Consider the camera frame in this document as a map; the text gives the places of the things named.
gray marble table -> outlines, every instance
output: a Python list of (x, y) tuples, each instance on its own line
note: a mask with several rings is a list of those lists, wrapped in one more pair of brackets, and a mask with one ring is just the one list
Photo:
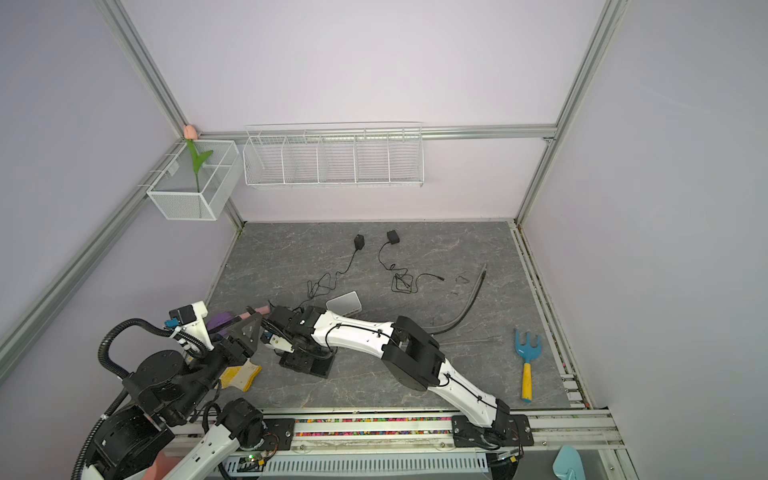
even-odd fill
[[(392, 273), (377, 260), (386, 232), (397, 230), (400, 243), (387, 245), (382, 261), (423, 276), (419, 292), (394, 293)], [(248, 223), (237, 241), (209, 305), (212, 313), (242, 313), (246, 305), (297, 306), (306, 298), (307, 280), (344, 270), (354, 252), (353, 238), (365, 236), (337, 288), (309, 305), (325, 306), (355, 290), (362, 312), (355, 318), (394, 321), (408, 316), (421, 326), (440, 325), (465, 305), (483, 263), (488, 273), (472, 310), (461, 325), (438, 335), (440, 350), (477, 387), (513, 409), (567, 408), (568, 397), (547, 342), (532, 364), (532, 403), (520, 400), (522, 360), (515, 353), (513, 329), (543, 335), (508, 225), (502, 222), (400, 223)], [(278, 365), (274, 351), (261, 346), (252, 360), (263, 367), (250, 390), (225, 389), (222, 401), (245, 396), (266, 407), (449, 407), (430, 392), (397, 383), (379, 359), (352, 350), (336, 356), (328, 379), (303, 375)]]

wire basket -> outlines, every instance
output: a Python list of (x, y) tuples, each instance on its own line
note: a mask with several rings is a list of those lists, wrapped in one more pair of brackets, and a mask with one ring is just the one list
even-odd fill
[(424, 183), (424, 150), (418, 124), (288, 131), (247, 127), (247, 130), (243, 165), (246, 184), (251, 187)]
[(198, 140), (194, 143), (199, 153), (214, 151), (200, 167), (197, 180), (192, 155), (185, 145), (147, 190), (149, 198), (168, 220), (216, 220), (243, 174), (235, 142)]

pink object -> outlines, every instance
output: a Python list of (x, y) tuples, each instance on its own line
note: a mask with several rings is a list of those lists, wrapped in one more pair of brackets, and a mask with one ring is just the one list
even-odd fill
[(197, 140), (197, 130), (192, 125), (184, 125), (184, 138), (187, 140)]
[[(260, 314), (262, 314), (262, 315), (269, 315), (269, 314), (270, 314), (270, 311), (271, 311), (271, 310), (270, 310), (270, 306), (269, 306), (269, 305), (260, 306), (259, 308), (257, 308), (257, 309), (256, 309), (256, 312), (257, 312), (257, 313), (260, 313)], [(243, 320), (245, 320), (245, 319), (246, 319), (246, 318), (248, 318), (249, 316), (250, 316), (250, 313), (248, 313), (248, 312), (245, 312), (245, 313), (241, 313), (241, 314), (240, 314), (240, 318), (241, 318), (241, 319), (243, 319)]]
[(141, 477), (141, 480), (161, 480), (168, 472), (174, 469), (176, 464), (181, 462), (181, 458), (169, 457), (164, 452), (157, 454), (157, 458), (150, 468), (147, 469), (147, 473)]

green stem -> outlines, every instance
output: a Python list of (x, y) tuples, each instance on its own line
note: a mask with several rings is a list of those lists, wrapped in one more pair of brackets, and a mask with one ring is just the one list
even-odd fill
[[(190, 139), (187, 139), (187, 148), (189, 148), (190, 155), (192, 156), (192, 170), (194, 170), (194, 165), (197, 160), (197, 149), (194, 146), (194, 142)], [(197, 172), (194, 172), (194, 182), (197, 185), (197, 192), (200, 193), (200, 178), (197, 176)]]

black cable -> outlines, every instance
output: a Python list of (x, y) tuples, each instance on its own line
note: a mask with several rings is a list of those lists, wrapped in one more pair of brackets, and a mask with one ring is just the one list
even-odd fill
[[(339, 282), (339, 275), (343, 275), (344, 273), (349, 272), (349, 268), (352, 266), (352, 262), (355, 259), (355, 255), (357, 254), (358, 250), (355, 249), (355, 252), (352, 254), (352, 256), (349, 258), (349, 264), (347, 264), (346, 269), (343, 272), (336, 271), (336, 274), (333, 276), (333, 285), (331, 284), (331, 274), (330, 272), (325, 272), (323, 276), (320, 277), (320, 280), (317, 280), (313, 283), (312, 280), (306, 281), (306, 300), (304, 300), (302, 303), (299, 304), (297, 308), (294, 310), (300, 308), (304, 303), (309, 302), (310, 300), (313, 300), (317, 296), (323, 296), (331, 293), (336, 289), (336, 284)], [(328, 277), (328, 285), (321, 285), (323, 279)], [(320, 292), (320, 289), (326, 289), (327, 291)]]
[(147, 330), (149, 333), (157, 336), (169, 337), (173, 333), (171, 330), (159, 329), (149, 323), (147, 320), (140, 318), (125, 320), (107, 332), (107, 335), (104, 336), (104, 339), (98, 346), (98, 362), (105, 369), (119, 376), (121, 379), (125, 379), (130, 375), (130, 373), (123, 367), (119, 366), (117, 363), (113, 362), (111, 358), (109, 358), (109, 347), (112, 345), (112, 342), (120, 334), (120, 332), (127, 329), (129, 326), (140, 326), (141, 328)]
[[(206, 404), (203, 406), (203, 409), (209, 406), (211, 403), (216, 403), (216, 401), (219, 399), (219, 395), (221, 395), (221, 378), (219, 378), (216, 381), (216, 390), (214, 391), (214, 397), (211, 399), (210, 402), (206, 402)], [(195, 410), (194, 414), (187, 420), (189, 423), (195, 423), (197, 421), (197, 417), (199, 417), (203, 413), (203, 409)]]
[[(109, 332), (107, 332), (107, 335), (104, 336), (101, 343), (98, 346), (98, 362), (103, 366), (105, 369), (109, 370), (113, 374), (119, 376), (121, 379), (125, 379), (130, 375), (130, 373), (124, 369), (123, 367), (119, 366), (117, 363), (113, 362), (111, 358), (109, 358), (109, 348), (112, 345), (112, 342), (114, 342), (114, 339), (117, 338), (117, 336), (122, 332), (123, 330), (127, 329), (131, 326), (140, 326), (142, 329), (147, 330), (152, 335), (157, 336), (164, 336), (166, 338), (170, 338), (173, 334), (173, 330), (165, 330), (157, 328), (156, 326), (152, 325), (145, 319), (140, 318), (133, 318), (125, 320), (124, 322), (121, 322), (117, 324), (115, 327), (112, 328)], [(187, 350), (187, 353), (189, 353), (193, 358), (201, 359), (204, 358), (208, 354), (208, 349), (206, 348), (205, 344), (195, 338), (194, 336), (190, 335), (186, 332), (179, 332), (177, 334), (181, 338), (185, 339), (189, 343), (195, 345), (200, 352), (194, 352), (192, 349)]]
[(395, 272), (395, 274), (392, 276), (392, 283), (389, 285), (389, 289), (395, 293), (417, 293), (419, 291), (419, 278), (422, 276), (433, 276), (438, 280), (441, 280), (445, 282), (445, 278), (435, 275), (434, 273), (420, 273), (416, 276), (416, 278), (413, 278), (413, 275), (408, 273), (408, 269), (405, 267), (397, 267), (396, 263), (392, 263), (389, 266), (386, 266), (384, 262), (382, 262), (382, 250), (384, 250), (384, 247), (387, 245), (390, 245), (392, 242), (384, 243), (381, 248), (379, 248), (379, 254), (377, 257), (379, 258), (379, 263), (382, 264), (382, 266), (390, 271)]
[(117, 411), (120, 404), (123, 402), (123, 400), (128, 397), (128, 391), (126, 389), (122, 389), (120, 394), (115, 398), (112, 403), (107, 407), (107, 409), (104, 411), (104, 414), (101, 416), (101, 418), (96, 422), (96, 425), (94, 425), (94, 428), (91, 429), (91, 431), (88, 433), (88, 436), (85, 437), (85, 442), (83, 443), (82, 448), (80, 449), (80, 453), (78, 453), (77, 459), (74, 461), (74, 468), (72, 469), (72, 477), (71, 480), (80, 480), (82, 474), (83, 474), (83, 468), (85, 467), (85, 453), (88, 450), (88, 447), (91, 446), (91, 443), (94, 440), (94, 437), (96, 436), (96, 431), (99, 430), (99, 427), (101, 427), (101, 424), (104, 423), (104, 420), (107, 419), (110, 415), (115, 413)]
[[(379, 335), (384, 335), (385, 337), (387, 337), (388, 339), (392, 340), (393, 342), (395, 341), (391, 336), (387, 335), (386, 333), (382, 332), (381, 330), (368, 329), (368, 328), (366, 328), (364, 326), (350, 325), (348, 323), (337, 323), (336, 326), (334, 326), (333, 328), (342, 327), (342, 326), (348, 326), (348, 327), (353, 328), (353, 329), (360, 329), (360, 330), (365, 330), (367, 332), (377, 333)], [(327, 343), (328, 343), (328, 334), (326, 334), (326, 345), (327, 345)]]
[(444, 373), (443, 375), (445, 375), (445, 377), (449, 380), (449, 382), (456, 382), (456, 383), (458, 383), (459, 386), (461, 386), (464, 390), (469, 392), (469, 395), (475, 397), (478, 400), (478, 402), (484, 403), (484, 404), (486, 404), (487, 406), (491, 407), (494, 410), (498, 410), (496, 405), (491, 405), (490, 403), (488, 403), (485, 400), (483, 400), (482, 396), (478, 395), (477, 393), (474, 393), (472, 390), (467, 388), (466, 385), (464, 385), (463, 383), (459, 382), (457, 379), (453, 378), (450, 373)]
[(464, 306), (464, 309), (461, 311), (461, 313), (453, 321), (444, 326), (445, 328), (438, 330), (437, 332), (429, 332), (427, 329), (425, 329), (429, 335), (440, 335), (441, 333), (449, 332), (456, 328), (463, 321), (463, 319), (467, 316), (467, 313), (469, 313), (469, 310), (472, 308), (472, 305), (475, 304), (475, 300), (477, 300), (478, 295), (480, 294), (480, 287), (482, 286), (483, 280), (485, 280), (485, 267), (486, 265), (483, 266), (483, 270), (480, 272), (480, 276), (478, 277), (477, 282), (475, 282), (475, 287), (472, 289), (472, 296), (469, 297), (469, 301)]

